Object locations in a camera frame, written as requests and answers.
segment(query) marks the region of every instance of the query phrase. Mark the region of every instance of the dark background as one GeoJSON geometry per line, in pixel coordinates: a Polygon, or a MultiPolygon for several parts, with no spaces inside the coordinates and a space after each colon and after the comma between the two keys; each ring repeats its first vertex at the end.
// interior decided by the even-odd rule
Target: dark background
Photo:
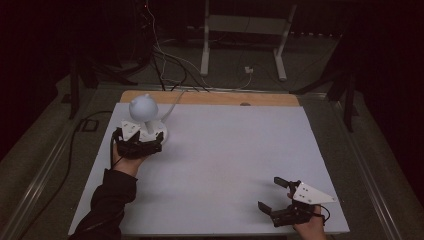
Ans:
{"type": "MultiPolygon", "coordinates": [[[[80,47],[96,58],[118,61],[114,45],[134,29],[109,31],[104,6],[108,1],[5,1],[0,3],[1,132],[0,159],[56,97],[55,83],[69,74],[69,52],[80,47]]],[[[123,4],[125,16],[130,0],[123,4]]],[[[170,37],[194,36],[203,24],[203,3],[197,0],[151,1],[157,24],[170,37]]],[[[211,1],[211,11],[246,16],[280,17],[283,1],[211,1]]],[[[357,90],[384,133],[399,165],[421,203],[424,187],[422,84],[422,1],[323,1],[299,4],[292,31],[343,37],[329,61],[333,68],[353,69],[357,90]]]]}

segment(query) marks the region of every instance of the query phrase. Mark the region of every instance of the black sleeve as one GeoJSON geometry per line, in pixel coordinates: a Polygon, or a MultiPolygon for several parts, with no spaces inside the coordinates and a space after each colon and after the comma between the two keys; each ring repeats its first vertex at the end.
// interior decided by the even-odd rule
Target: black sleeve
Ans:
{"type": "Polygon", "coordinates": [[[91,211],[69,239],[121,239],[119,224],[125,204],[134,201],[137,179],[115,170],[105,170],[103,184],[91,199],[91,211]]]}

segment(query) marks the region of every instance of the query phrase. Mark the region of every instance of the cable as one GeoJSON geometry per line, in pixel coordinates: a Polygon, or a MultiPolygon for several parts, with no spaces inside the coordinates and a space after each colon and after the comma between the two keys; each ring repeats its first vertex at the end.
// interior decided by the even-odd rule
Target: cable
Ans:
{"type": "Polygon", "coordinates": [[[23,237],[28,233],[28,231],[32,227],[32,225],[34,225],[34,223],[43,214],[43,212],[47,209],[47,207],[50,205],[50,203],[56,198],[56,196],[58,195],[60,190],[62,190],[63,185],[65,184],[65,182],[66,182],[66,180],[69,176],[69,173],[71,171],[72,151],[73,151],[73,143],[74,143],[75,134],[78,132],[78,130],[80,129],[80,127],[82,126],[83,123],[85,123],[87,120],[90,120],[89,119],[90,117],[97,115],[97,114],[101,114],[101,113],[112,113],[112,111],[99,111],[99,112],[95,112],[93,114],[90,114],[89,116],[81,119],[80,122],[78,123],[78,125],[75,127],[75,129],[72,133],[72,136],[71,136],[69,154],[68,154],[68,165],[67,165],[67,168],[66,168],[65,176],[63,177],[62,181],[60,182],[59,187],[56,189],[56,191],[53,193],[53,195],[50,197],[50,199],[47,201],[47,203],[44,205],[44,207],[37,213],[37,215],[34,216],[32,221],[28,224],[28,226],[25,228],[25,230],[19,236],[19,238],[18,238],[19,240],[23,239],[23,237]]]}
{"type": "MultiPolygon", "coordinates": [[[[193,74],[184,66],[184,65],[182,65],[182,63],[178,60],[178,59],[181,59],[181,58],[179,58],[179,57],[175,57],[175,56],[173,56],[173,55],[170,55],[170,54],[167,54],[167,53],[164,53],[165,55],[164,56],[166,56],[166,57],[169,57],[169,58],[171,58],[171,59],[173,59],[174,61],[176,61],[177,63],[178,63],[178,65],[181,67],[181,68],[183,68],[184,69],[184,71],[185,71],[185,73],[186,74],[189,74],[190,75],[190,77],[193,79],[193,81],[199,86],[199,87],[201,87],[201,88],[203,88],[203,90],[205,90],[206,92],[209,92],[209,90],[208,89],[206,89],[204,86],[202,86],[198,81],[197,81],[197,79],[193,76],[193,74]]],[[[184,81],[181,81],[181,82],[177,82],[177,85],[175,85],[174,86],[174,88],[176,87],[176,86],[178,86],[178,85],[181,85],[184,81]]]]}
{"type": "Polygon", "coordinates": [[[326,207],[324,207],[322,205],[318,205],[318,206],[320,206],[321,208],[323,208],[328,213],[327,218],[324,219],[324,223],[325,223],[325,222],[327,222],[328,219],[330,219],[330,211],[326,207]]]}
{"type": "Polygon", "coordinates": [[[257,66],[259,68],[262,68],[265,71],[265,73],[267,74],[267,76],[268,76],[269,79],[271,79],[272,81],[274,81],[274,83],[276,83],[277,85],[279,85],[279,87],[281,87],[284,91],[289,91],[287,88],[285,88],[284,86],[282,86],[282,85],[284,85],[284,82],[281,82],[278,79],[274,78],[272,76],[272,74],[269,72],[269,70],[265,66],[263,66],[263,65],[261,65],[259,63],[253,63],[251,67],[254,67],[254,66],[257,66]]]}
{"type": "MultiPolygon", "coordinates": [[[[168,80],[168,81],[175,81],[175,80],[172,80],[172,79],[163,79],[163,74],[164,74],[164,72],[165,72],[165,66],[166,66],[166,59],[165,59],[165,56],[168,56],[168,57],[172,57],[172,58],[174,58],[174,59],[178,59],[178,60],[181,60],[181,61],[184,61],[184,62],[187,62],[188,64],[190,64],[194,69],[196,69],[196,71],[199,73],[199,74],[201,74],[200,73],[200,70],[193,64],[193,63],[191,63],[190,61],[188,61],[188,60],[186,60],[186,59],[183,59],[183,58],[180,58],[180,57],[177,57],[177,56],[174,56],[174,55],[171,55],[171,54],[168,54],[168,53],[165,53],[164,51],[162,51],[162,49],[161,49],[161,47],[160,47],[160,44],[159,44],[159,41],[158,41],[158,38],[157,38],[157,35],[156,35],[156,30],[155,30],[155,22],[156,22],[156,19],[155,19],[155,16],[152,14],[152,12],[150,11],[150,8],[149,8],[149,3],[148,3],[148,0],[146,0],[146,9],[147,9],[147,11],[149,12],[149,14],[151,15],[151,17],[152,17],[152,19],[153,19],[153,22],[152,22],[152,25],[153,25],[153,34],[154,34],[154,36],[155,36],[155,39],[156,39],[156,45],[157,45],[157,47],[156,46],[153,46],[156,50],[158,50],[161,54],[162,54],[162,59],[163,59],[163,61],[164,61],[164,63],[163,63],[163,66],[162,66],[162,73],[161,73],[161,75],[160,75],[160,78],[162,79],[162,80],[168,80]]],[[[189,75],[193,78],[193,80],[197,83],[197,84],[199,84],[198,82],[197,82],[197,80],[194,78],[194,76],[190,73],[190,71],[188,71],[188,73],[189,73],[189,75]]],[[[207,83],[206,83],[206,81],[203,79],[203,77],[202,76],[200,76],[200,78],[202,79],[202,81],[203,81],[203,83],[207,86],[207,87],[210,87],[210,88],[213,88],[212,86],[209,86],[207,83]]]]}
{"type": "MultiPolygon", "coordinates": [[[[249,28],[249,25],[250,25],[250,17],[249,17],[249,18],[248,18],[248,20],[247,20],[247,24],[246,24],[246,26],[244,27],[243,33],[246,33],[247,28],[249,28]]],[[[244,52],[245,52],[245,51],[246,51],[246,49],[245,49],[245,48],[243,48],[243,51],[241,52],[241,54],[240,54],[240,56],[239,56],[239,59],[237,60],[237,65],[236,65],[236,75],[237,75],[237,79],[238,79],[238,80],[240,80],[240,77],[239,77],[239,68],[240,68],[240,63],[241,63],[241,57],[244,55],[244,52]]],[[[242,88],[247,87],[247,86],[250,84],[251,80],[252,80],[252,73],[250,73],[250,80],[249,80],[249,82],[247,83],[247,85],[246,85],[246,86],[243,86],[243,87],[240,87],[240,88],[236,88],[235,90],[237,90],[237,89],[242,89],[242,88]]]]}
{"type": "Polygon", "coordinates": [[[247,84],[246,84],[246,85],[244,85],[243,87],[236,88],[236,89],[234,89],[234,90],[240,90],[240,89],[243,89],[243,88],[245,88],[245,87],[249,86],[249,85],[250,85],[250,83],[252,82],[252,75],[253,75],[253,72],[250,72],[250,73],[249,73],[249,81],[247,82],[247,84]]]}
{"type": "Polygon", "coordinates": [[[163,91],[166,91],[165,84],[163,83],[162,79],[160,78],[160,72],[159,72],[158,64],[156,63],[155,56],[153,56],[152,59],[153,59],[153,63],[154,63],[154,67],[153,68],[156,70],[156,73],[157,73],[157,75],[159,77],[159,82],[160,82],[160,85],[162,86],[162,90],[163,91]]]}
{"type": "Polygon", "coordinates": [[[187,90],[184,90],[180,93],[180,95],[178,95],[177,99],[175,100],[174,104],[172,104],[171,108],[168,110],[168,112],[163,115],[163,117],[160,119],[161,122],[165,122],[166,119],[168,119],[169,115],[171,114],[172,110],[174,110],[175,105],[177,105],[177,103],[180,101],[181,97],[183,96],[183,94],[186,92],[187,90]]]}
{"type": "MultiPolygon", "coordinates": [[[[154,51],[154,57],[158,57],[159,58],[159,56],[157,55],[158,54],[158,52],[157,51],[154,51]]],[[[163,81],[167,81],[167,82],[170,82],[170,83],[182,83],[182,82],[184,82],[186,79],[187,79],[187,71],[186,71],[186,69],[184,68],[184,66],[181,64],[181,62],[179,62],[179,61],[169,61],[169,62],[171,62],[171,63],[173,63],[173,64],[175,64],[175,65],[178,65],[178,66],[180,66],[182,69],[183,69],[183,71],[184,71],[184,78],[183,78],[183,80],[181,80],[181,81],[177,81],[177,80],[173,80],[173,79],[163,79],[160,75],[160,71],[159,71],[159,68],[158,68],[158,66],[157,66],[157,62],[156,62],[156,59],[155,59],[155,68],[156,68],[156,72],[158,73],[158,75],[159,75],[159,79],[163,82],[163,81]]]]}

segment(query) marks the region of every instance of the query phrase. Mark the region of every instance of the human hand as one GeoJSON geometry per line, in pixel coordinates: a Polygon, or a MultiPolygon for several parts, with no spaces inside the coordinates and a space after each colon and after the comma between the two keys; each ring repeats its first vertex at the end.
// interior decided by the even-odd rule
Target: human hand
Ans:
{"type": "Polygon", "coordinates": [[[113,170],[126,173],[130,176],[135,177],[138,172],[138,167],[146,160],[149,156],[140,157],[137,159],[127,159],[119,156],[118,147],[116,144],[113,145],[113,170]]]}
{"type": "MultiPolygon", "coordinates": [[[[321,214],[321,206],[316,205],[314,213],[321,214]]],[[[299,233],[303,240],[325,240],[324,223],[322,217],[312,216],[309,222],[294,224],[293,228],[299,233]]]]}

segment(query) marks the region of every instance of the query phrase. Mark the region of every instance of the metal stand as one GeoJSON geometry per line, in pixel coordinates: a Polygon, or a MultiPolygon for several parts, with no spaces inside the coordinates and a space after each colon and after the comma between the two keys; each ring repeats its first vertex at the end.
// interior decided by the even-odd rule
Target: metal stand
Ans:
{"type": "Polygon", "coordinates": [[[353,98],[355,94],[355,77],[352,72],[343,70],[336,70],[327,76],[321,77],[319,80],[311,83],[310,85],[301,89],[290,91],[291,94],[303,95],[327,82],[334,82],[330,90],[327,93],[329,101],[339,101],[343,93],[346,92],[345,96],[345,108],[343,121],[350,132],[353,132],[352,128],[352,114],[353,114],[353,98]]]}
{"type": "Polygon", "coordinates": [[[200,74],[203,77],[208,75],[209,68],[209,31],[241,32],[241,33],[260,33],[281,35],[281,42],[278,48],[274,49],[275,64],[278,71],[278,79],[286,81],[287,75],[284,69],[282,53],[287,37],[290,33],[291,23],[296,12],[297,5],[292,5],[287,19],[271,18],[253,18],[240,16],[210,15],[209,0],[205,2],[205,25],[202,63],[200,74]]]}
{"type": "Polygon", "coordinates": [[[98,71],[103,72],[104,74],[109,75],[113,80],[123,84],[123,85],[137,85],[137,83],[128,81],[126,78],[121,75],[113,72],[103,64],[97,62],[89,56],[81,56],[77,53],[73,53],[70,56],[70,77],[71,77],[71,94],[70,94],[70,103],[71,103],[71,113],[69,119],[73,119],[75,114],[79,109],[79,77],[84,83],[84,86],[88,88],[97,88],[98,80],[96,74],[94,73],[93,68],[96,68],[98,71]]]}

